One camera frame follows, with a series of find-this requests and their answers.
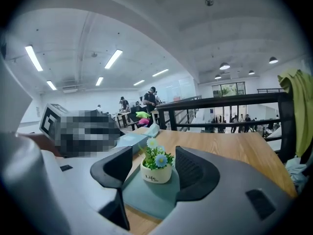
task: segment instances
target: green cloth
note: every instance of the green cloth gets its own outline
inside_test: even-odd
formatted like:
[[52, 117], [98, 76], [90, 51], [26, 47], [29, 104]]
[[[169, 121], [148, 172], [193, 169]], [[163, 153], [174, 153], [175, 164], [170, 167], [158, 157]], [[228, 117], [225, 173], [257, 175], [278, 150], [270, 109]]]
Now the green cloth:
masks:
[[313, 79], [301, 70], [289, 69], [278, 76], [280, 86], [293, 91], [296, 125], [296, 155], [301, 157], [313, 137]]
[[136, 112], [136, 117], [137, 118], [149, 118], [151, 117], [151, 115], [149, 115], [148, 113], [146, 112]]

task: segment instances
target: desk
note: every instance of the desk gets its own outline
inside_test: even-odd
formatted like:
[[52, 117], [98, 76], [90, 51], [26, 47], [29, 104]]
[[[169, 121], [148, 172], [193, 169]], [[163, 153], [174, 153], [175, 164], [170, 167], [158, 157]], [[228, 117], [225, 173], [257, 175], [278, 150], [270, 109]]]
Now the desk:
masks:
[[[141, 127], [133, 132], [142, 134], [145, 131], [147, 128]], [[156, 140], [159, 145], [165, 147], [166, 152], [173, 155], [175, 147], [180, 145], [245, 162], [270, 178], [291, 197], [297, 196], [284, 165], [258, 133], [211, 134], [160, 130]], [[138, 155], [133, 157], [133, 167], [129, 175], [141, 160], [142, 158]], [[126, 215], [130, 222], [131, 232], [136, 235], [148, 234], [161, 222], [161, 220], [149, 217], [127, 205]]]
[[113, 116], [113, 118], [116, 118], [116, 119], [117, 119], [117, 122], [118, 122], [118, 126], [119, 126], [119, 128], [121, 128], [121, 124], [119, 123], [119, 119], [118, 119], [118, 117], [122, 117], [124, 128], [126, 128], [126, 126], [127, 126], [127, 122], [126, 122], [126, 118], [125, 118], [125, 116], [126, 116], [127, 114], [129, 114], [129, 113], [130, 113], [130, 112], [119, 113], [119, 115], [115, 115], [115, 116]]

